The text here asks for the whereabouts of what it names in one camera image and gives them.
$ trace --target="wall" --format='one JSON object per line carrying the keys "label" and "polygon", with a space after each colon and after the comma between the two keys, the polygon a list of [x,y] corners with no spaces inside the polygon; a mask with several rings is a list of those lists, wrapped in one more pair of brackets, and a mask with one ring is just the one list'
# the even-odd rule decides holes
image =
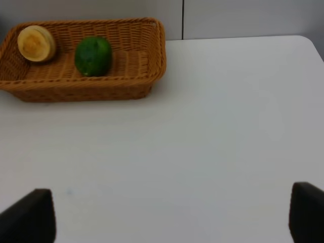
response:
{"label": "wall", "polygon": [[0,39],[26,21],[126,17],[158,18],[167,39],[181,39],[182,0],[1,0]]}
{"label": "wall", "polygon": [[324,57],[323,0],[185,0],[184,38],[300,34]]}

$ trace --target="lime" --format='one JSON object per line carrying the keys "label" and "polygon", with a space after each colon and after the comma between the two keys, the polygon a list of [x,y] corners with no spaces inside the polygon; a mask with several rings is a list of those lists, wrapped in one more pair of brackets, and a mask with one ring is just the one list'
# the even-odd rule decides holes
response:
{"label": "lime", "polygon": [[110,43],[103,37],[84,38],[76,47],[74,63],[84,76],[104,76],[112,63]]}

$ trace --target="wicker basket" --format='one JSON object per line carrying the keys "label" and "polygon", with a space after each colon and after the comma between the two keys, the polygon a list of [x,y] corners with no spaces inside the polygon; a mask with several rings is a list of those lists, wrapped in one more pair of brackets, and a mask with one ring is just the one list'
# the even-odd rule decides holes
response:
{"label": "wicker basket", "polygon": [[[19,53],[17,36],[30,25],[43,26],[54,36],[58,52],[50,62],[32,63]],[[92,35],[112,45],[107,76],[83,77],[74,66],[76,45]],[[0,47],[0,89],[26,102],[140,99],[165,70],[165,31],[154,18],[23,23]]]}

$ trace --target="table surface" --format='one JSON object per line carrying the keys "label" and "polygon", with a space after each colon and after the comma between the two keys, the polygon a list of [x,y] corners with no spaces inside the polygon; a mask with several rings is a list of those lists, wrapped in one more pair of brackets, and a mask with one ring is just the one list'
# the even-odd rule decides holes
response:
{"label": "table surface", "polygon": [[56,243],[292,242],[291,187],[324,188],[324,63],[300,36],[167,42],[137,101],[0,93],[0,211],[54,194]]}

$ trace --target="black object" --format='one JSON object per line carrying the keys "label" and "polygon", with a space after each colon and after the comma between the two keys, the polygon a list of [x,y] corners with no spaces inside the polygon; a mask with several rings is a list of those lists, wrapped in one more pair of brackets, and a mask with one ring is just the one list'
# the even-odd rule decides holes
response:
{"label": "black object", "polygon": [[324,242],[324,191],[307,182],[294,184],[289,229],[295,243]]}
{"label": "black object", "polygon": [[36,189],[0,214],[0,243],[53,243],[56,236],[52,193]]}

